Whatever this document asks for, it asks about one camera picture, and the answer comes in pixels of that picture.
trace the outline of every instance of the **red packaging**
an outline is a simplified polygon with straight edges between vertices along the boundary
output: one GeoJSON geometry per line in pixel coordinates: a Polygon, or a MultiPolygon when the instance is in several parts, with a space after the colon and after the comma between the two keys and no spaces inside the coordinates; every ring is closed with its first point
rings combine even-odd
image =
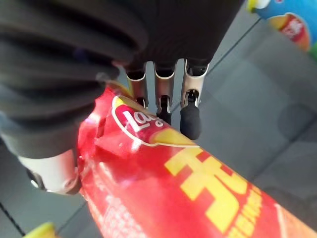
{"type": "Polygon", "coordinates": [[[81,192],[105,238],[317,237],[119,85],[96,100],[78,144],[81,192]]]}

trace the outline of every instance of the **white plastic part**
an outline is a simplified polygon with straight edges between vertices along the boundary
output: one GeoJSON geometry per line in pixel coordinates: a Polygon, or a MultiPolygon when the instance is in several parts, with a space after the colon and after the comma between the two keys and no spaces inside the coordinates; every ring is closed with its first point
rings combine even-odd
{"type": "Polygon", "coordinates": [[[205,76],[208,72],[209,64],[207,65],[207,69],[205,73],[200,76],[191,76],[187,72],[187,60],[185,60],[185,69],[184,69],[184,77],[183,77],[183,85],[182,85],[182,95],[181,95],[181,107],[184,108],[188,105],[187,101],[187,93],[189,90],[196,90],[198,94],[198,98],[195,101],[196,107],[200,103],[200,97],[202,94],[202,89],[204,85],[205,76]]]}
{"type": "Polygon", "coordinates": [[[263,9],[266,8],[270,2],[271,0],[257,0],[255,7],[257,9],[263,9]]]}
{"type": "Polygon", "coordinates": [[[49,158],[31,159],[18,157],[24,167],[41,176],[48,192],[66,194],[78,182],[73,150],[49,158]]]}

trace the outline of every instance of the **colorful package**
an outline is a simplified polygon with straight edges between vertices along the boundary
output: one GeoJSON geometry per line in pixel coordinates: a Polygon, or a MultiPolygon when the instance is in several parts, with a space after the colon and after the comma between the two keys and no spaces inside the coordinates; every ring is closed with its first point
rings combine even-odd
{"type": "Polygon", "coordinates": [[[81,193],[105,238],[316,238],[229,167],[108,87],[82,123],[81,193]]]}
{"type": "Polygon", "coordinates": [[[249,0],[248,8],[317,60],[317,0],[249,0]]]}

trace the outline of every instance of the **snack package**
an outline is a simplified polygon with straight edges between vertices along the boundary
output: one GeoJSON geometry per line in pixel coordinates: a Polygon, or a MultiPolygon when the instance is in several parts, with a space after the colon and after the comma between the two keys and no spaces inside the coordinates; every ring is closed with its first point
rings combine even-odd
{"type": "Polygon", "coordinates": [[[248,9],[317,60],[317,0],[248,0],[248,9]]]}
{"type": "Polygon", "coordinates": [[[105,238],[315,238],[193,141],[108,87],[82,123],[81,193],[105,238]]]}

